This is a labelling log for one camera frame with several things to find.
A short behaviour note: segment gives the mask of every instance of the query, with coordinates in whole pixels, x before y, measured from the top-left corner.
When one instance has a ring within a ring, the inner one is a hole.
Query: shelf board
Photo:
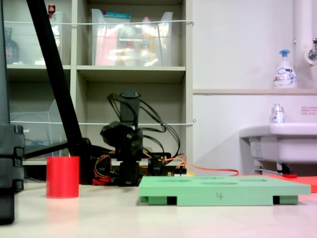
[[[23,160],[23,165],[47,165],[46,160]]]
[[[111,160],[111,165],[112,166],[119,166],[121,162],[122,161]],[[167,164],[166,166],[177,166],[177,165],[179,165],[179,163],[180,163],[180,161],[172,161],[169,164]],[[141,166],[147,166],[148,165],[148,161],[141,161],[139,164]]]
[[[7,75],[9,82],[49,82],[45,65],[8,64]],[[70,82],[70,65],[64,65],[67,82]]]
[[[119,166],[121,163],[121,161],[117,161],[117,160],[112,160],[111,161],[111,164],[113,166]],[[179,161],[172,161],[170,162],[167,166],[177,166],[179,165]],[[22,161],[22,164],[23,165],[47,165],[47,161],[46,160],[24,160]],[[141,161],[140,162],[140,165],[142,166],[147,166],[148,165],[148,162],[147,161]]]
[[[88,0],[88,2],[109,5],[179,5],[182,0]]]
[[[181,83],[186,72],[186,67],[79,65],[77,66],[77,71],[88,82]]]
[[[193,89],[194,95],[317,95],[317,89]]]

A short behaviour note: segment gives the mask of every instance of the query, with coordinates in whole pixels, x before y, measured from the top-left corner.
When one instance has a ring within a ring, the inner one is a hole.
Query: red cup
[[[46,198],[74,198],[79,195],[79,157],[48,157]]]

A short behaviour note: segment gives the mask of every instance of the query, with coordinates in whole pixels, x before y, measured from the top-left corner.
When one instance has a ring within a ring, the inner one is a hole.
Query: green foam board
[[[139,185],[141,202],[149,205],[245,206],[298,204],[309,185],[266,176],[151,177]]]

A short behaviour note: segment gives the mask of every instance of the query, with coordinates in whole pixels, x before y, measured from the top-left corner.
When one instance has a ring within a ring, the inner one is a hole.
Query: clear plastic bin
[[[51,25],[62,64],[70,64],[71,25],[62,12],[55,12]],[[33,24],[4,23],[7,64],[45,65]]]
[[[61,124],[61,118],[55,100],[48,112],[10,113],[10,120],[12,124],[23,126],[26,152],[66,141],[66,135],[63,125]],[[45,158],[47,156],[67,156],[67,154],[67,150],[65,149],[39,156],[39,158]]]
[[[161,21],[171,21],[166,12]],[[171,22],[106,24],[103,14],[92,9],[93,65],[171,66]]]

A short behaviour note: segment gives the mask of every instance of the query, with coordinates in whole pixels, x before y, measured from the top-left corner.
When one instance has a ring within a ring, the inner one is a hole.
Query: table
[[[316,238],[317,193],[299,205],[177,207],[140,203],[137,187],[80,186],[80,198],[46,199],[44,183],[16,195],[0,238]]]

